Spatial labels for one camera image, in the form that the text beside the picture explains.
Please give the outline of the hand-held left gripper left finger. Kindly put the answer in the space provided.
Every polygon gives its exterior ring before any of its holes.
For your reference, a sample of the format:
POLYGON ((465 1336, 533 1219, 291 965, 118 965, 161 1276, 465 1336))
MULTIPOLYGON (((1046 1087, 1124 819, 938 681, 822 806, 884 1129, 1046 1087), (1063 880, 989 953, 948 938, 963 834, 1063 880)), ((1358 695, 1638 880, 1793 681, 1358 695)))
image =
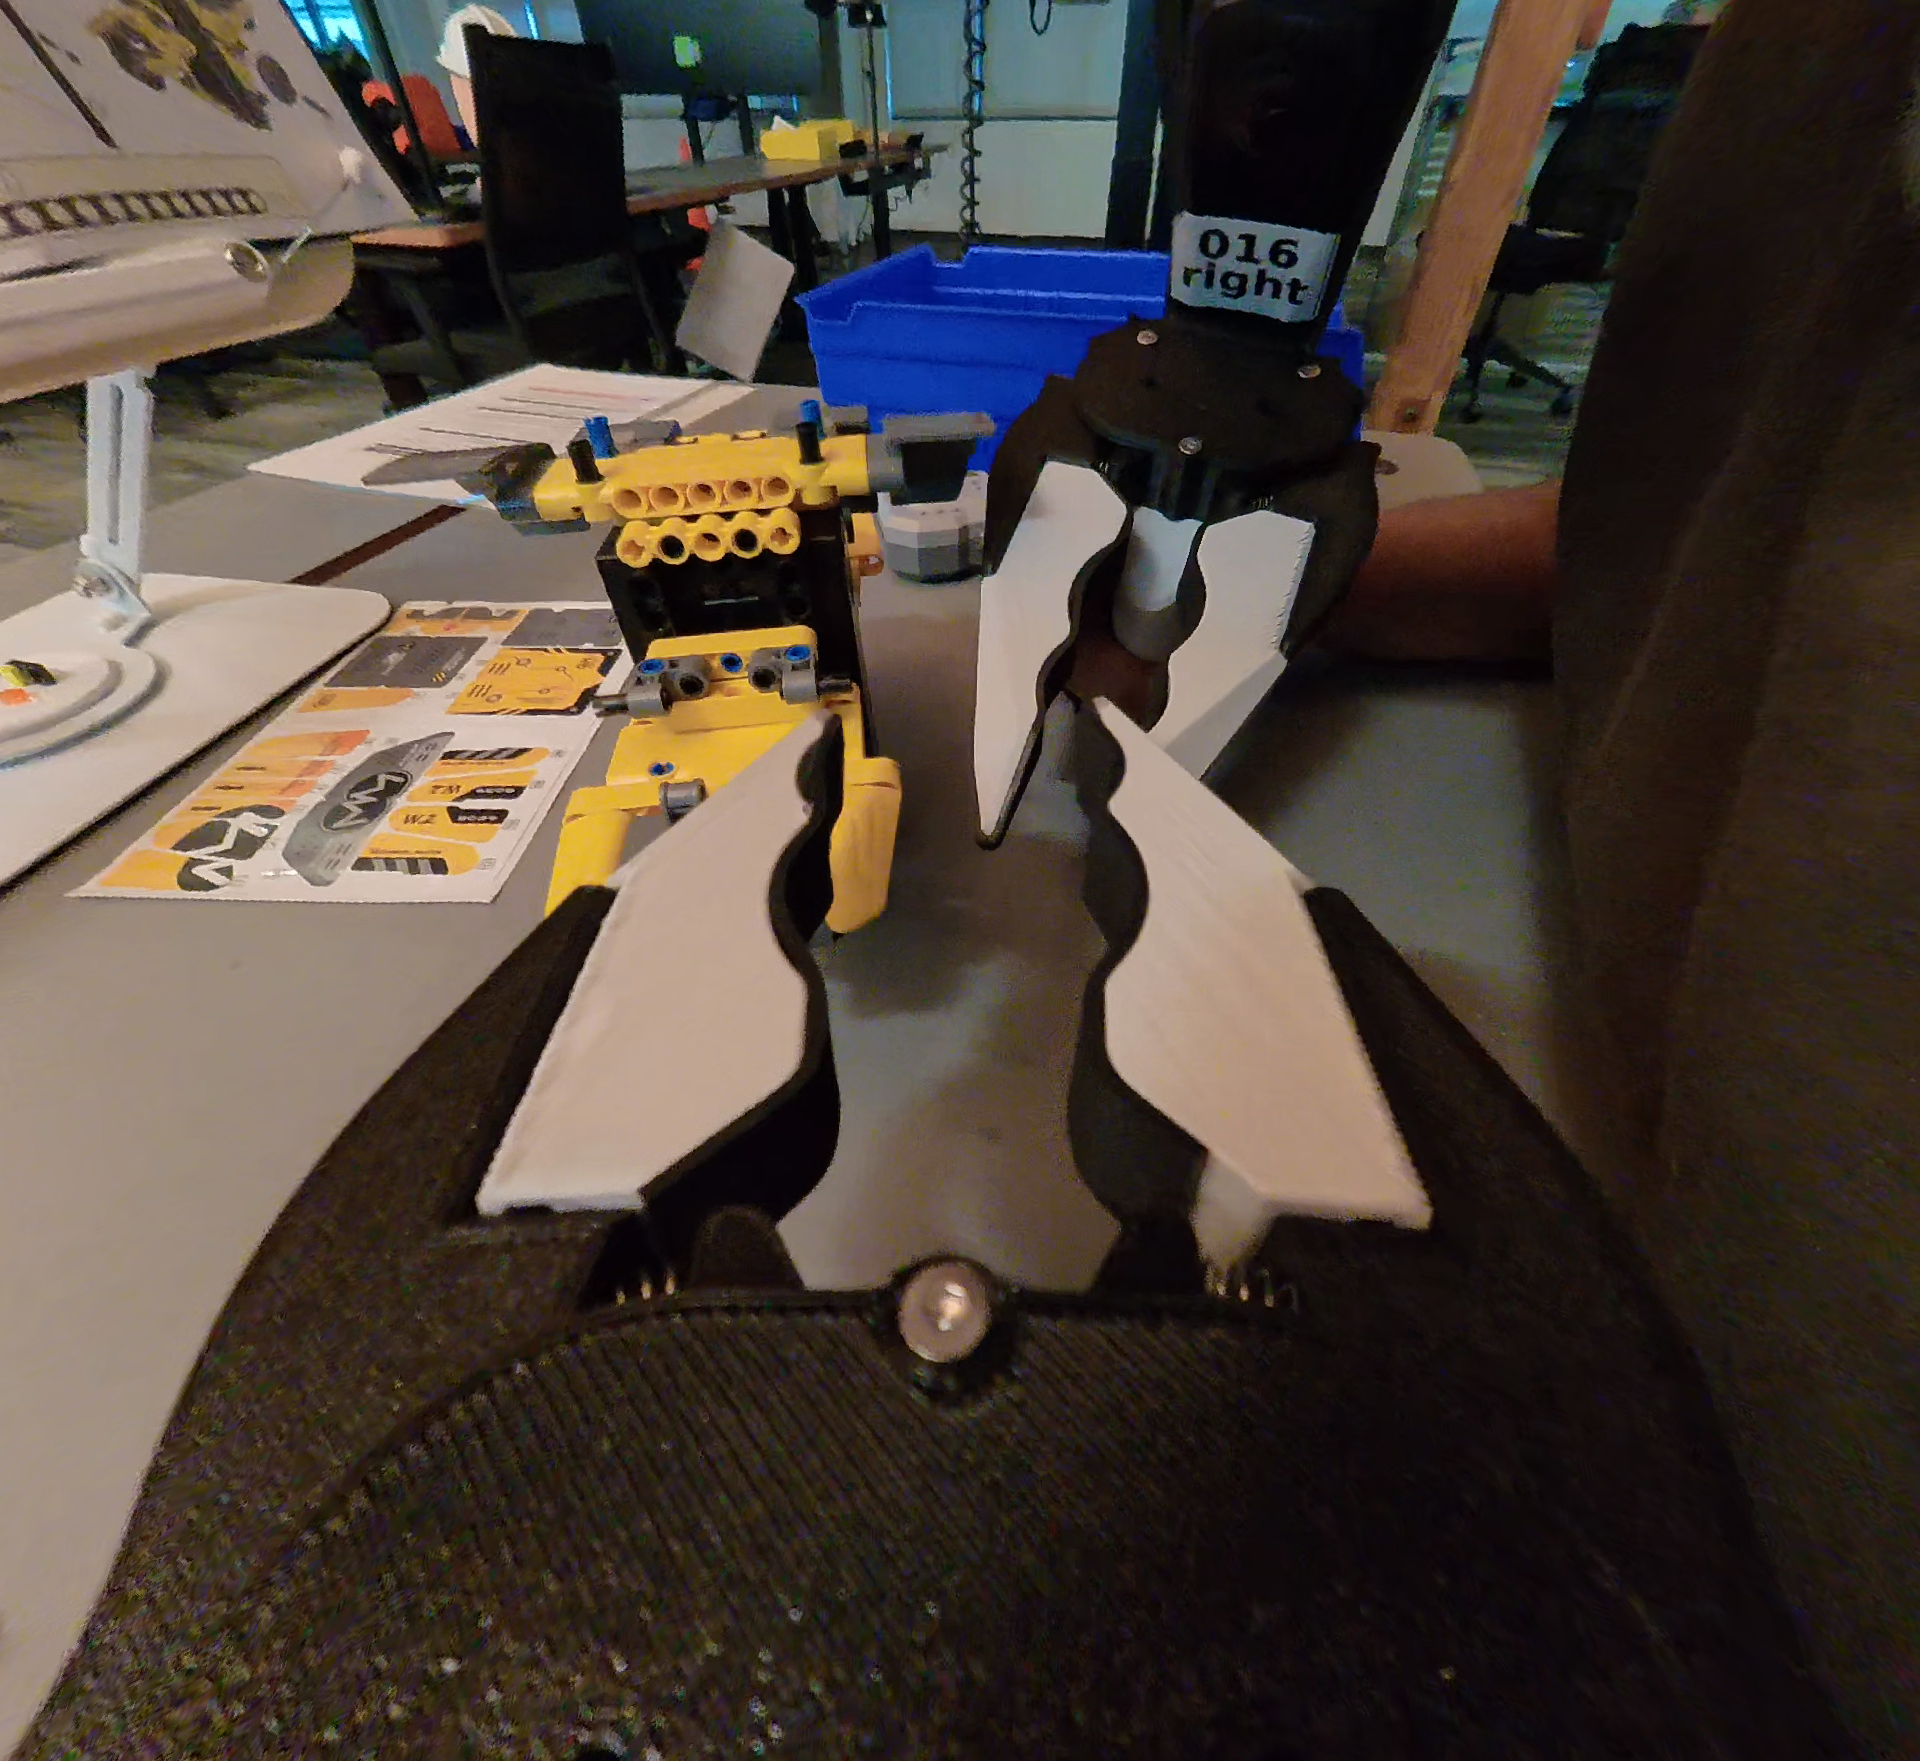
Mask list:
POLYGON ((816 712, 723 790, 659 834, 480 1182, 480 1216, 750 1204, 790 1216, 841 1142, 829 986, 829 836, 841 714, 816 712))

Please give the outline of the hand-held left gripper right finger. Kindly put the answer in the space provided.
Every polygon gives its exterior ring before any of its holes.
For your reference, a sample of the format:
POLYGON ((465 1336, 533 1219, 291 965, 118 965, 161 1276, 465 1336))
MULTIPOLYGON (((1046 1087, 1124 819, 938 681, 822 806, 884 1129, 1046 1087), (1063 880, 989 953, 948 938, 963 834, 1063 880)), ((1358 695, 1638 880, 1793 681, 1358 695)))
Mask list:
POLYGON ((1128 712, 1073 723, 1084 815, 1084 976, 1063 1142, 1124 1228, 1191 1228, 1206 1268, 1241 1268, 1285 1219, 1428 1228, 1428 1189, 1305 880, 1128 712))

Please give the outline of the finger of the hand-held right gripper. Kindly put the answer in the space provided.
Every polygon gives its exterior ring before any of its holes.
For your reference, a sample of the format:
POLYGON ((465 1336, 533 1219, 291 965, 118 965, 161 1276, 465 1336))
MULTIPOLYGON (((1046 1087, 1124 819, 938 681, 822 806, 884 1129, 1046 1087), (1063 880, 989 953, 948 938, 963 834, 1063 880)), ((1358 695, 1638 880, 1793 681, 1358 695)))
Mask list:
POLYGON ((1198 627, 1171 648, 1171 695, 1150 731, 1191 780, 1219 780, 1277 692, 1305 560, 1309 527, 1285 513, 1241 513, 1198 541, 1198 627))
POLYGON ((968 695, 968 790, 978 848, 1013 834, 1016 790, 1042 761, 1051 675, 1083 634, 1083 599, 1128 530, 1128 497, 1084 463, 1046 463, 1002 560, 978 593, 978 695, 968 695))

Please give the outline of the yellow toy brick vehicle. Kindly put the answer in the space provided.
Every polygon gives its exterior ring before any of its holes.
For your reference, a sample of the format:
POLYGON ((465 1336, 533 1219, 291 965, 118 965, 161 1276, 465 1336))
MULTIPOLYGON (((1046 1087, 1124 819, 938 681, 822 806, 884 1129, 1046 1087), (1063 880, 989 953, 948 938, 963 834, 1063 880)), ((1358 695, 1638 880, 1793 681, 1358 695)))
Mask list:
POLYGON ((884 574, 871 497, 948 502, 989 417, 871 427, 871 417, 800 405, 790 427, 634 427, 629 453, 610 427, 584 427, 570 453, 405 453, 362 483, 465 483, 519 530, 610 527, 595 574, 634 675, 595 695, 622 734, 610 780, 562 815, 548 908, 610 887, 629 819, 686 819, 829 712, 841 714, 829 927, 853 938, 889 908, 903 825, 903 761, 878 748, 862 664, 862 577, 884 574))

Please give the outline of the person's right forearm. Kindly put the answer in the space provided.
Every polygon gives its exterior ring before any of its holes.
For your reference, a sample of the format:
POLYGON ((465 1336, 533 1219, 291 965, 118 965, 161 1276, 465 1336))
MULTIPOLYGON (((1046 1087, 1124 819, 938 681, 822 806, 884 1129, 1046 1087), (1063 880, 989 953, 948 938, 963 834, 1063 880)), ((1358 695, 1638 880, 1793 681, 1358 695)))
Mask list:
POLYGON ((1382 513, 1373 553, 1322 627, 1326 652, 1411 669, 1541 669, 1560 475, 1382 513))

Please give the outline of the person's right hand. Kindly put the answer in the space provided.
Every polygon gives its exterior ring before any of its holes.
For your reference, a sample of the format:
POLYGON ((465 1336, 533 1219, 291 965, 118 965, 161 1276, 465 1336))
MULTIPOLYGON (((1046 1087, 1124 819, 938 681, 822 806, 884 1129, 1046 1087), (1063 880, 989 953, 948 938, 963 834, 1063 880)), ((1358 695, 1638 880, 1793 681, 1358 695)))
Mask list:
POLYGON ((1112 712, 1128 712, 1128 723, 1153 731, 1171 702, 1171 664, 1138 664, 1108 627, 1084 627, 1063 664, 1063 695, 1108 695, 1112 712))

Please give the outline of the grey brick motor block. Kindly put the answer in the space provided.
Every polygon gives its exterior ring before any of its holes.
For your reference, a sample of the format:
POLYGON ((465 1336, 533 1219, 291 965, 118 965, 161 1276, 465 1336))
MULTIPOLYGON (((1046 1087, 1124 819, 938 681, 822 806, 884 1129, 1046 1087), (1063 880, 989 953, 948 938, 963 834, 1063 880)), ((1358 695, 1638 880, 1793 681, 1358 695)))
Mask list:
POLYGON ((878 497, 884 565, 895 577, 968 577, 985 574, 985 469, 963 469, 957 497, 878 497))

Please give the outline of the blue plastic bin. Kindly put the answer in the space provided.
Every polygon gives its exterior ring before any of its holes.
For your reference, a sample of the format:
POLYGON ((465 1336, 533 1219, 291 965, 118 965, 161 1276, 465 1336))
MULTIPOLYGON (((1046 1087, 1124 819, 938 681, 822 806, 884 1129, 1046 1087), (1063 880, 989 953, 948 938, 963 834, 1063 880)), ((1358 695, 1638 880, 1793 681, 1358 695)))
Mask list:
POLYGON ((816 284, 804 343, 829 405, 862 405, 871 417, 989 417, 995 427, 1051 381, 1083 375, 1091 337, 1153 330, 1171 284, 1206 284, 1209 265, 1298 261, 1334 265, 1334 238, 1251 220, 1177 220, 1171 253, 1046 253, 1046 247, 968 247, 938 261, 930 247, 878 261, 835 284, 816 284))

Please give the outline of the yellow sticker sheet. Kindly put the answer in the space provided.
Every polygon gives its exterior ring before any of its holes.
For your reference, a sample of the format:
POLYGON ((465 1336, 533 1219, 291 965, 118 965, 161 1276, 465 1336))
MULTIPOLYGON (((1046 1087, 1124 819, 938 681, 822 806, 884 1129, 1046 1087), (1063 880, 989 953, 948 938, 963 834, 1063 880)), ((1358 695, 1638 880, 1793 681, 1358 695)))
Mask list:
POLYGON ((405 599, 72 901, 493 901, 622 675, 610 599, 405 599))

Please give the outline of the black office chair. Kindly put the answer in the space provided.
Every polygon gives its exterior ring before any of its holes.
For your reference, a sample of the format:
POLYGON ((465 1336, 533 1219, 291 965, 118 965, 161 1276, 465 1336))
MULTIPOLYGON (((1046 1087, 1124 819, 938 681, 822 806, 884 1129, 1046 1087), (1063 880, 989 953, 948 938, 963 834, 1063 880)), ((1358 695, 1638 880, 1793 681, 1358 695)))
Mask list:
POLYGON ((1464 347, 1471 363, 1464 422, 1485 417, 1485 363, 1502 363, 1508 392, 1552 381, 1552 417, 1570 417, 1570 381, 1502 343, 1502 301, 1541 284, 1596 284, 1611 270, 1611 253, 1649 189, 1652 140, 1688 89, 1703 39, 1710 39, 1703 17, 1658 17, 1658 30, 1618 30, 1618 39, 1593 52, 1570 118, 1540 165, 1522 220, 1497 247, 1485 312, 1464 347))
POLYGON ((526 363, 650 368, 617 52, 465 17, 482 265, 526 363))

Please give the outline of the hanging white paper sheet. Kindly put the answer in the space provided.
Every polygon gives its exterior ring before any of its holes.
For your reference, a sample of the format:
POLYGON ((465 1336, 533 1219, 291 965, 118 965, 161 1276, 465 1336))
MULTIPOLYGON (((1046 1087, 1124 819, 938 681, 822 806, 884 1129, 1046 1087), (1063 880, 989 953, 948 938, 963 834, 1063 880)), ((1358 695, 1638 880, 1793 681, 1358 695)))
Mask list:
POLYGON ((719 220, 698 277, 676 312, 676 347, 730 381, 758 381, 758 358, 777 337, 790 261, 744 226, 719 220))

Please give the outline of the wooden background table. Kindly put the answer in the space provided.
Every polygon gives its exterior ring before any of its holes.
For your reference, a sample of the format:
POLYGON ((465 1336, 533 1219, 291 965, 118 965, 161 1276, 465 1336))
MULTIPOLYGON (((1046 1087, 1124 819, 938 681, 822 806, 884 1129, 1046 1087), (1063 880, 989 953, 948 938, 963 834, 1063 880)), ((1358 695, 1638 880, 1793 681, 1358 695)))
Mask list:
MULTIPOLYGON (((878 238, 889 238, 889 189, 895 184, 922 184, 930 165, 948 140, 908 135, 908 140, 884 140, 862 160, 829 160, 829 165, 775 165, 775 160, 719 160, 719 165, 659 165, 659 172, 629 172, 629 220, 641 209, 719 209, 741 196, 763 196, 763 226, 777 261, 790 261, 790 293, 822 284, 822 247, 804 238, 804 189, 816 184, 845 184, 878 196, 878 238)), ((386 234, 357 234, 357 270, 420 270, 421 261, 482 247, 482 220, 480 209, 445 209, 445 220, 420 220, 420 226, 386 226, 386 234)))

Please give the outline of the printed paper sheet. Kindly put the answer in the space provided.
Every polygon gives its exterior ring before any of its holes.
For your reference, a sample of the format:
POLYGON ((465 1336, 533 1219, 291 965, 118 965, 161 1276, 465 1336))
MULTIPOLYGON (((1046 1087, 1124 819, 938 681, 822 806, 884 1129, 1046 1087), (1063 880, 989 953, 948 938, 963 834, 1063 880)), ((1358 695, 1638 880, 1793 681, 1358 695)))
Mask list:
POLYGON ((585 417, 634 422, 702 422, 741 405, 744 381, 676 381, 676 375, 610 375, 610 368, 512 368, 480 392, 375 417, 362 427, 255 460, 255 475, 362 483, 375 463, 410 453, 482 453, 482 443, 551 443, 570 453, 585 417))

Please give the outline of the white book stand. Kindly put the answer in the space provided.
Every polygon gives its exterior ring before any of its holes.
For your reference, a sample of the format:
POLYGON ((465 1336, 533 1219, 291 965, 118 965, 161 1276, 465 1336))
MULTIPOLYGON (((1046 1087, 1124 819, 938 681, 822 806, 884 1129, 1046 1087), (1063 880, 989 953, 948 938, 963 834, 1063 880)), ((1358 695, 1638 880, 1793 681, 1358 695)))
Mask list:
POLYGON ((18 880, 390 624, 390 599, 362 585, 145 565, 150 368, 308 330, 341 293, 348 238, 282 261, 249 238, 187 238, 8 277, 8 405, 86 392, 86 527, 66 593, 0 624, 0 880, 18 880))

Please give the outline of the orange safety vest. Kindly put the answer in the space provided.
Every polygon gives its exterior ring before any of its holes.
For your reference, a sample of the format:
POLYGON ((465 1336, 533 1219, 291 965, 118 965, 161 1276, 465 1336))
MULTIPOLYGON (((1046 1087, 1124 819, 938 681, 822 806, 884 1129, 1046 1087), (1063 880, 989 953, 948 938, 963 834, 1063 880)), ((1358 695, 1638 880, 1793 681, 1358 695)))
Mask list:
POLYGON ((395 160, 410 160, 410 149, 421 149, 432 165, 460 165, 465 160, 465 135, 460 135, 460 120, 449 120, 449 106, 445 106, 432 72, 405 69, 395 89, 372 72, 362 83, 362 106, 390 135, 395 160))

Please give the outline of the open instruction booklet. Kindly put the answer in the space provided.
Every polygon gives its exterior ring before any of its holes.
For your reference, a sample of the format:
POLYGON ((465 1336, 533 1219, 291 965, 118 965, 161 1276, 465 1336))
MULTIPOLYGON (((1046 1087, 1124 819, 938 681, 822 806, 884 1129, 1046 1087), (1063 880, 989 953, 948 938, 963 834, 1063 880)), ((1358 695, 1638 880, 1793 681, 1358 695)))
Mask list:
POLYGON ((282 0, 0 0, 0 265, 405 226, 282 0))

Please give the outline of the wooden post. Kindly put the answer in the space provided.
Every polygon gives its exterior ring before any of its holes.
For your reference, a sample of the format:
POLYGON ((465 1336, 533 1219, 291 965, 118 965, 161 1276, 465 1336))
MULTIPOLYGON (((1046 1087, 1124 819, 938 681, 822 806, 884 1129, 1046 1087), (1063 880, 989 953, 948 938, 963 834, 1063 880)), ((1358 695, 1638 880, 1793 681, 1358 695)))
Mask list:
POLYGON ((1370 427, 1437 427, 1593 0, 1497 0, 1370 427))

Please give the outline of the dark wall screen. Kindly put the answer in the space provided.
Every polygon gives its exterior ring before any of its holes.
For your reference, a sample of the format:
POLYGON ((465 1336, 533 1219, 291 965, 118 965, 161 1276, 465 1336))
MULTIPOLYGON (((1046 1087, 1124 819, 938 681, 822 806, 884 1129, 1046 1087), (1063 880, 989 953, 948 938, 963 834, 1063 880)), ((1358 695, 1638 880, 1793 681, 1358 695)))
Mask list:
POLYGON ((617 52, 622 92, 816 92, 804 0, 576 0, 584 39, 617 52))

